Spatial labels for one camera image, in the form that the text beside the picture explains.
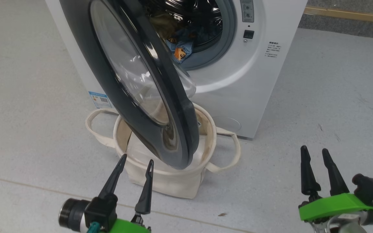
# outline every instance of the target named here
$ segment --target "white washing machine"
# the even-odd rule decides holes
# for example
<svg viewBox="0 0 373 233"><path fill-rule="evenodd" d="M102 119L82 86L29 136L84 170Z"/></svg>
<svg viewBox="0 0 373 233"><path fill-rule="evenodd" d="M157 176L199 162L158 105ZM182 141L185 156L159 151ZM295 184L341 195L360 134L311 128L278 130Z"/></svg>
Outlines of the white washing machine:
<svg viewBox="0 0 373 233"><path fill-rule="evenodd" d="M142 130L148 124L156 126L154 137L172 132L191 144L191 136L184 134L195 132L197 124L193 112L188 112L192 106L188 99L206 109L217 126L253 138L306 4L306 0L46 2L95 106L114 106L152 151L158 150L150 143L152 136ZM212 30L217 32L194 44L193 53L178 64L150 23L151 6L183 25L205 22L203 28L215 25ZM167 112L163 120L156 113L162 106ZM163 140L176 144L173 138Z"/></svg>

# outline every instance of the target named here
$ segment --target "gray floor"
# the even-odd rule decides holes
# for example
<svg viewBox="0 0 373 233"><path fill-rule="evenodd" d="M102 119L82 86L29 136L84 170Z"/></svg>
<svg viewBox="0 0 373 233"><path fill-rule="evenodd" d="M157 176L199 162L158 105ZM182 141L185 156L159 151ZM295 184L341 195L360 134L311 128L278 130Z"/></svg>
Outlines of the gray floor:
<svg viewBox="0 0 373 233"><path fill-rule="evenodd" d="M97 195L117 162L84 126L93 108L45 3L0 1L0 232L70 232L57 223L62 203ZM113 121L103 116L95 129L111 135ZM301 145L323 196L323 147L351 191L353 175L373 177L373 39L298 29L256 138L241 142L239 165L208 173L194 200L154 193L145 223L154 232L312 232L298 216ZM221 137L213 162L226 164L231 146ZM132 216L140 193L120 176L120 217Z"/></svg>

